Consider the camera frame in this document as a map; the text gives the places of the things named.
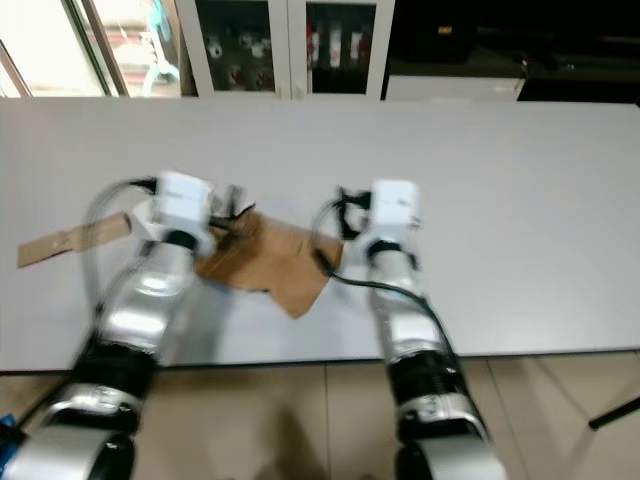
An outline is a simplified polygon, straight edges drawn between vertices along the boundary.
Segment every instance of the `tiled floor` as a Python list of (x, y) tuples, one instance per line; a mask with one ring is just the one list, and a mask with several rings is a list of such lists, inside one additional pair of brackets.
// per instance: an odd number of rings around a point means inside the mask
[[(636, 354), (464, 363), (512, 480), (637, 480), (640, 412), (589, 418), (640, 395)], [(0, 379), (20, 413), (52, 378)], [(393, 403), (380, 365), (165, 372), (137, 437), (136, 480), (364, 480), (393, 476)]]

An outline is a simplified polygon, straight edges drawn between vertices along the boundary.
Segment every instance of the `cardboard piece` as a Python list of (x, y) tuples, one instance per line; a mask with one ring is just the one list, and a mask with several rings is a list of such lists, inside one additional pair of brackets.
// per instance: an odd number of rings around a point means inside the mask
[[(198, 274), (230, 287), (268, 291), (290, 317), (309, 311), (327, 283), (311, 256), (311, 232), (249, 210), (233, 222), (239, 234), (212, 229), (214, 255), (198, 261)], [(317, 245), (337, 267), (342, 242), (318, 235)]]
[[(61, 230), (18, 247), (18, 268), (55, 257), (65, 252), (81, 252), (89, 245), (82, 241), (80, 225), (71, 230)], [(126, 213), (120, 212), (95, 223), (93, 245), (108, 243), (131, 233), (131, 224)]]

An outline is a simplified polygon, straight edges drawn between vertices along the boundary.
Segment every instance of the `black stand leg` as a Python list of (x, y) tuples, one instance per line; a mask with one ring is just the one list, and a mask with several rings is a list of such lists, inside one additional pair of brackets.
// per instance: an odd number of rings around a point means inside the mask
[(614, 408), (604, 415), (600, 415), (599, 417), (594, 418), (589, 422), (589, 427), (591, 427), (591, 430), (598, 430), (599, 428), (604, 427), (605, 425), (608, 425), (611, 422), (618, 420), (619, 418), (626, 417), (636, 410), (640, 410), (640, 397), (631, 400), (624, 405), (620, 405), (618, 408)]

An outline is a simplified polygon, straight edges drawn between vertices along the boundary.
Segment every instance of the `folded cardboard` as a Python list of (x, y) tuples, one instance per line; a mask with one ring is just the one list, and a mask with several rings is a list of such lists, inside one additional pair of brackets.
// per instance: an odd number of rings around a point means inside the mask
[[(96, 222), (93, 245), (101, 245), (131, 233), (125, 213)], [(18, 268), (65, 252), (86, 248), (82, 226), (47, 235), (18, 247)], [(232, 231), (212, 228), (216, 252), (196, 264), (207, 279), (247, 291), (269, 292), (292, 318), (309, 311), (327, 283), (311, 256), (311, 232), (265, 217), (249, 209), (232, 222)], [(334, 266), (340, 264), (342, 243), (316, 236)]]

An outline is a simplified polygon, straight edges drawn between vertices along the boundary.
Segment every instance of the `white countertop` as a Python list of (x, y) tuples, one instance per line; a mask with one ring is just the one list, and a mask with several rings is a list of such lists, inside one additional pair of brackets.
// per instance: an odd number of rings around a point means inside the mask
[[(69, 367), (89, 321), (77, 254), (18, 270), (17, 245), (163, 169), (305, 226), (336, 185), (414, 180), (424, 287), (460, 355), (639, 349), (639, 152), (628, 105), (0, 100), (0, 368)], [(106, 277), (133, 245), (101, 248)], [(379, 355), (357, 289), (330, 283), (298, 320), (260, 293), (201, 299), (175, 363)]]

